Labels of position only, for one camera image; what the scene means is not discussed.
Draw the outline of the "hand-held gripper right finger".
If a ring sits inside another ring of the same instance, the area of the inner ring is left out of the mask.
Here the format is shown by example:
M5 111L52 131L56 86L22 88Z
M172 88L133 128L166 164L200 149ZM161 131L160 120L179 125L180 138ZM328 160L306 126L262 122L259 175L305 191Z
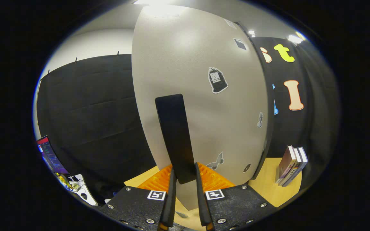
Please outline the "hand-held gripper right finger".
M249 231L277 211L247 183L235 185L201 163L195 163L198 210L207 231Z

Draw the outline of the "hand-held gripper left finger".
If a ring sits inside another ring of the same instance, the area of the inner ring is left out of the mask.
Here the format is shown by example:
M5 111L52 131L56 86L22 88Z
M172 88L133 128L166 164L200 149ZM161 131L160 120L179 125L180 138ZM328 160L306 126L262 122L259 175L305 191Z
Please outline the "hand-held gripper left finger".
M125 186L99 211L132 231L167 231L174 222L176 183L168 165L138 187Z

